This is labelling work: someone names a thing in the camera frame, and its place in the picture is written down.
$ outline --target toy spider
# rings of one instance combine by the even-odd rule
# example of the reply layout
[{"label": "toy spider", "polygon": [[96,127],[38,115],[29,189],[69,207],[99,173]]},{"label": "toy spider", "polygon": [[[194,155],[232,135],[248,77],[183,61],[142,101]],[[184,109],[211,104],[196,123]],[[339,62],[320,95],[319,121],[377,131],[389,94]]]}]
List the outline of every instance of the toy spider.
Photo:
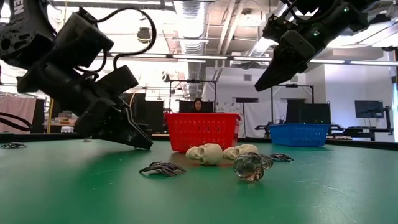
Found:
[{"label": "toy spider", "polygon": [[271,157],[273,159],[278,159],[280,161],[287,161],[287,162],[294,161],[293,158],[291,158],[290,156],[283,154],[283,153],[274,153],[274,154],[269,155],[269,157]]},{"label": "toy spider", "polygon": [[18,149],[20,147],[26,147],[26,146],[24,144],[21,144],[18,142],[10,142],[10,143],[0,146],[0,148],[2,148],[2,149]]},{"label": "toy spider", "polygon": [[167,177],[172,177],[174,175],[177,175],[177,173],[175,172],[176,170],[180,170],[182,172],[186,172],[183,168],[174,165],[170,162],[153,162],[151,164],[149,164],[148,167],[145,167],[143,169],[141,169],[139,172],[148,172],[151,170],[157,170],[159,171],[161,174],[167,176]]}]

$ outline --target clear glass object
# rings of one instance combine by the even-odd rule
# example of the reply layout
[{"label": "clear glass object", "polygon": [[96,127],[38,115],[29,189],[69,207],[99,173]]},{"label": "clear glass object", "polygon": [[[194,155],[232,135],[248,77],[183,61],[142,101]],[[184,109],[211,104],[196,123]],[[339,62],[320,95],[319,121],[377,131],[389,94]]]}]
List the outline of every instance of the clear glass object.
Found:
[{"label": "clear glass object", "polygon": [[274,165],[271,157],[249,152],[241,154],[234,160],[234,172],[241,179],[247,181],[259,180],[264,176],[264,171]]}]

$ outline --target toy skull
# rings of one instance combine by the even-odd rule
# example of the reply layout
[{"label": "toy skull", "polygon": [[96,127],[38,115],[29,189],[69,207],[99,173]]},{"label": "toy skull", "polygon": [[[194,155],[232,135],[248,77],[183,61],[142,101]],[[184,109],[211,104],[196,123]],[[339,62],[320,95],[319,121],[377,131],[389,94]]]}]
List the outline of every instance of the toy skull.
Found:
[{"label": "toy skull", "polygon": [[255,145],[251,144],[243,144],[241,146],[236,146],[236,147],[229,147],[224,150],[223,157],[224,159],[228,160],[235,160],[235,158],[238,155],[248,153],[248,152],[254,152],[254,153],[259,153],[257,147]]},{"label": "toy skull", "polygon": [[185,156],[189,159],[199,160],[202,165],[217,165],[223,159],[223,150],[218,144],[205,144],[192,147]]}]

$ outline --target green table surface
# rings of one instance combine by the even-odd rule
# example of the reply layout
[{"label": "green table surface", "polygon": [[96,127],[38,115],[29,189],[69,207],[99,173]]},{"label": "green table surface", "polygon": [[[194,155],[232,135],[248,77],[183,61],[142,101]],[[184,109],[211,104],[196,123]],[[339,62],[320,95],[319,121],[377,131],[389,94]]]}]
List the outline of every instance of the green table surface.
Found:
[{"label": "green table surface", "polygon": [[[150,151],[93,140],[28,142],[0,149],[0,223],[398,223],[398,152],[292,148],[263,179],[241,181],[231,161],[202,167],[168,141]],[[140,175],[153,161],[188,172]]]}]

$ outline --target person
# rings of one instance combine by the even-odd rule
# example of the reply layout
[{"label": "person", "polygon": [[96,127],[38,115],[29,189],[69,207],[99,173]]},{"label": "person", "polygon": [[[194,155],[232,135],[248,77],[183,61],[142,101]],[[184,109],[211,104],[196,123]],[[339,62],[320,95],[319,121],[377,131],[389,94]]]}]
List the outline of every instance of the person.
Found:
[{"label": "person", "polygon": [[200,98],[196,98],[193,101],[193,107],[191,113],[203,113],[202,110],[203,101]]}]

